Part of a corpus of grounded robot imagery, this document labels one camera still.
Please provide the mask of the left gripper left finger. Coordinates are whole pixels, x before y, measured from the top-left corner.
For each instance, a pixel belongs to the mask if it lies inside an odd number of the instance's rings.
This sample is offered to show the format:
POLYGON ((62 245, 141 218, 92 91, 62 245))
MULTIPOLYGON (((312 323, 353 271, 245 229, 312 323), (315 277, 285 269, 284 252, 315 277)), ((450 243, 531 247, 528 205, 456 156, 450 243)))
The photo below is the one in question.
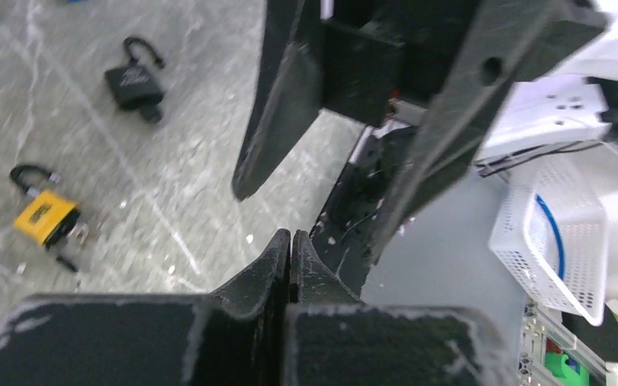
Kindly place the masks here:
POLYGON ((209 294, 37 294, 0 326, 0 385, 277 385, 291 237, 209 294))

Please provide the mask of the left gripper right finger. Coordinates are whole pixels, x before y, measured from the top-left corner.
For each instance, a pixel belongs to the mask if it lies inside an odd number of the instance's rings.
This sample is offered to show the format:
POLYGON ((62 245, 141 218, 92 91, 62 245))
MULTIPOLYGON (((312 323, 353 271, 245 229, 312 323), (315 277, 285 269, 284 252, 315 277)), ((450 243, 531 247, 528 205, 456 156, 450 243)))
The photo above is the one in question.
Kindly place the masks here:
POLYGON ((295 233, 297 300, 285 312, 285 385, 509 385, 512 357, 480 311, 362 302, 295 233))

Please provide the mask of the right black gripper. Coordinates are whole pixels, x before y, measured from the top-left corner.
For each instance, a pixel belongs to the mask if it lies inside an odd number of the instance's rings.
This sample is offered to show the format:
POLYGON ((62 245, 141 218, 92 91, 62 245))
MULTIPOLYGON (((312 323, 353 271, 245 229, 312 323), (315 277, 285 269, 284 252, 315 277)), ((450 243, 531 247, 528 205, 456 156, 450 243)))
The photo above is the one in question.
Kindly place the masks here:
POLYGON ((373 221, 371 261, 463 177, 514 83, 544 76, 608 25, 579 1, 334 1, 323 24, 320 11, 319 1, 266 3, 233 194, 254 195, 322 106, 381 125, 391 101, 434 97, 373 221))

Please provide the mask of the small yellow padlock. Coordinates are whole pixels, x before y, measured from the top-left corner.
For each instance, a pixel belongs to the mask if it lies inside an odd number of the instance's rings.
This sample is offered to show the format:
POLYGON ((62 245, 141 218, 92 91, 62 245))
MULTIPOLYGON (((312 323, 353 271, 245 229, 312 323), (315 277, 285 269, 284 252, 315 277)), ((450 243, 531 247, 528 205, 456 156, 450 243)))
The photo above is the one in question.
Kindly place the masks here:
POLYGON ((10 181, 24 196, 31 198, 14 219, 14 228, 52 253, 58 264, 78 273, 79 267, 66 248, 70 244, 82 246, 89 235, 89 226, 81 219, 80 205, 51 189, 39 189, 30 184, 27 181, 30 174, 43 176, 51 183, 61 180, 55 171, 33 163, 19 163, 10 170, 10 181))

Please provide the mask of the black padlock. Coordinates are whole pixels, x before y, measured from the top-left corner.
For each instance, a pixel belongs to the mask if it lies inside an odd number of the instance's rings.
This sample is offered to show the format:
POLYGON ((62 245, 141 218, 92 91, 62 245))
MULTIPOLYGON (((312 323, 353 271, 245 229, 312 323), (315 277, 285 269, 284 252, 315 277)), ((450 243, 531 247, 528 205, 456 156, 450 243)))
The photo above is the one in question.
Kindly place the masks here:
POLYGON ((121 111, 137 111, 144 121, 158 124, 163 119, 159 105, 165 92, 149 69, 139 63, 139 58, 132 51, 133 45, 144 47, 152 55, 155 67, 160 70, 166 67, 164 58, 148 40, 130 35, 122 42, 128 62, 106 70, 105 82, 121 111))

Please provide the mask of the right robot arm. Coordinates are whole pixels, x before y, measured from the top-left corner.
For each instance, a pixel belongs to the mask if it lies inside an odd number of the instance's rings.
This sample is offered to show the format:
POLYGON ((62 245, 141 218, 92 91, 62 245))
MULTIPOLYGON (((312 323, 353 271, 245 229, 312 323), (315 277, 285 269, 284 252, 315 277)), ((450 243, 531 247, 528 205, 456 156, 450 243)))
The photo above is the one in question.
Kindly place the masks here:
POLYGON ((483 172, 618 141, 618 1, 268 1, 232 180, 247 199, 327 110, 408 124, 324 219, 378 254, 408 216, 483 172))

